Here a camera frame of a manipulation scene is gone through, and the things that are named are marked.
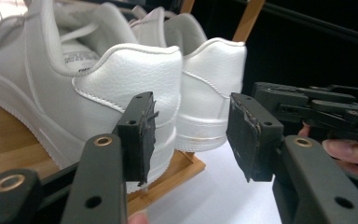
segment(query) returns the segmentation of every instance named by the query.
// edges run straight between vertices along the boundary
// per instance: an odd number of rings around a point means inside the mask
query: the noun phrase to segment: black machine
[[[126,181],[147,182],[155,144],[153,92],[134,96],[112,133],[86,142],[79,163],[46,179],[0,174],[0,223],[127,223]]]
[[[283,136],[279,120],[304,121],[318,138],[358,141],[358,89],[255,83],[253,97],[231,94],[227,128],[248,181],[275,175],[283,223],[358,223],[358,176],[345,174],[317,141]]]

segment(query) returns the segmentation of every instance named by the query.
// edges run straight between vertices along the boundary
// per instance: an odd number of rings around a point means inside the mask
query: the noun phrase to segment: fingernail
[[[353,152],[351,144],[347,141],[328,139],[322,142],[322,146],[331,156],[351,155]]]
[[[144,210],[139,210],[138,212],[136,212],[135,214],[145,214],[145,215],[147,215],[147,210],[146,209],[144,209]]]

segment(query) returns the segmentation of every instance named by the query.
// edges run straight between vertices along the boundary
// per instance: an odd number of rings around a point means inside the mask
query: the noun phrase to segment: sneaker
[[[177,47],[139,45],[112,4],[70,15],[34,0],[25,15],[0,21],[0,106],[60,168],[79,161],[89,138],[111,133],[134,95],[152,91],[159,116],[149,183],[160,177],[174,149],[181,67]]]
[[[182,102],[176,122],[176,149],[204,151],[226,141],[229,96],[240,92],[246,47],[222,38],[207,40],[191,14],[173,15],[158,7],[136,7],[131,29],[141,44],[182,51]]]

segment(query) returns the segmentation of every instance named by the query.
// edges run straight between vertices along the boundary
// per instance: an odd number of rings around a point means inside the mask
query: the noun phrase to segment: wooden shelf
[[[0,173],[15,168],[34,169],[41,179],[59,171],[32,133],[0,107]],[[128,195],[129,215],[145,209],[204,168],[205,164],[194,154],[175,150],[163,176],[152,183],[147,191],[138,190]]]

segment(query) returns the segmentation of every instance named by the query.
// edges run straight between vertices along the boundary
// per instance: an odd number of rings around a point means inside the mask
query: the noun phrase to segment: finger
[[[347,161],[336,161],[338,166],[340,166],[343,170],[348,171],[354,175],[358,175],[358,166],[347,162]]]
[[[148,224],[149,220],[147,218],[146,210],[142,210],[132,214],[129,217],[129,224]]]
[[[306,123],[303,123],[303,128],[298,132],[298,135],[308,137],[310,135],[310,126]]]
[[[322,146],[330,156],[342,161],[358,164],[358,142],[328,139],[322,142]]]

